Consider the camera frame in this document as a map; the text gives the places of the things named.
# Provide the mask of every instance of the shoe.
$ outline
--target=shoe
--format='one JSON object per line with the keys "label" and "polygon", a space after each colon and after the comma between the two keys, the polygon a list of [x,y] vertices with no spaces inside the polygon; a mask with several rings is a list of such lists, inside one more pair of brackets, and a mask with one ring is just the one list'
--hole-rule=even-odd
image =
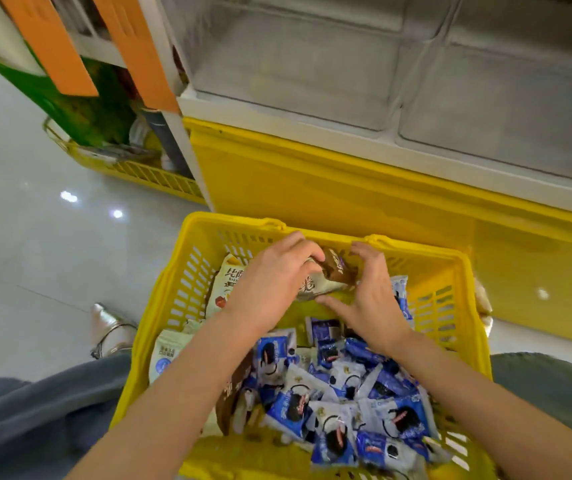
{"label": "shoe", "polygon": [[90,351],[92,358],[100,359],[120,350],[132,349],[137,326],[111,312],[100,303],[90,309],[92,336],[97,345]]}

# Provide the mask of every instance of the silver shoe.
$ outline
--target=silver shoe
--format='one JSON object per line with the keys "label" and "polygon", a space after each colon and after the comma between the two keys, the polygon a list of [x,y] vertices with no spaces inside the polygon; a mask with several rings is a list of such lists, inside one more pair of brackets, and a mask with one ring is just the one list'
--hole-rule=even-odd
{"label": "silver shoe", "polygon": [[[132,349],[137,333],[135,324],[109,312],[100,303],[93,304],[90,314],[92,316],[92,336],[97,341],[97,345],[90,351],[92,358],[100,359],[120,350]],[[108,335],[121,327],[128,329],[123,334],[121,341],[112,345],[109,350],[104,350],[104,342],[106,342]]]}

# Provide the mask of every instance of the hand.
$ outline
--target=hand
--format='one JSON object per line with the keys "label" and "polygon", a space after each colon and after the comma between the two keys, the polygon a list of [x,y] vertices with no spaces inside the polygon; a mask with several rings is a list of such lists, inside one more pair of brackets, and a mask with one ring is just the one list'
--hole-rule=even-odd
{"label": "hand", "polygon": [[364,242],[353,242],[351,251],[364,262],[353,304],[346,305],[328,295],[318,296],[316,301],[344,319],[375,352],[395,358],[395,351],[401,349],[397,344],[403,344],[412,329],[395,299],[386,258]]}
{"label": "hand", "polygon": [[322,269],[313,257],[326,256],[316,242],[297,231],[260,252],[234,286],[225,311],[255,328],[257,338],[272,330],[291,305],[311,273]]}

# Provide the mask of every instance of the forearm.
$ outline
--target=forearm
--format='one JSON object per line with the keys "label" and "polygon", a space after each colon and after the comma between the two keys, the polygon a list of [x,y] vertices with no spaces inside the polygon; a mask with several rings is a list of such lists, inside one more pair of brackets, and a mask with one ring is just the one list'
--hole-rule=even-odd
{"label": "forearm", "polygon": [[210,318],[69,478],[173,478],[255,340],[238,317]]}
{"label": "forearm", "polygon": [[398,360],[482,444],[514,480],[572,472],[572,430],[421,333],[390,355]]}

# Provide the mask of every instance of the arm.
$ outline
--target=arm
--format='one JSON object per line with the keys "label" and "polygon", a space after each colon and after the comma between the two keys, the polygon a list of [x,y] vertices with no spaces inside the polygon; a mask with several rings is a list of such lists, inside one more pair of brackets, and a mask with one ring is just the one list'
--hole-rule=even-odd
{"label": "arm", "polygon": [[259,253],[226,308],[206,320],[166,371],[93,446],[68,480],[174,478],[238,364],[274,328],[306,276],[321,271],[321,248],[300,232]]}
{"label": "arm", "polygon": [[482,444],[513,480],[566,478],[572,430],[489,381],[425,335],[410,329],[390,286],[383,254],[360,242],[362,282],[352,305],[329,306],[374,350],[403,365]]}

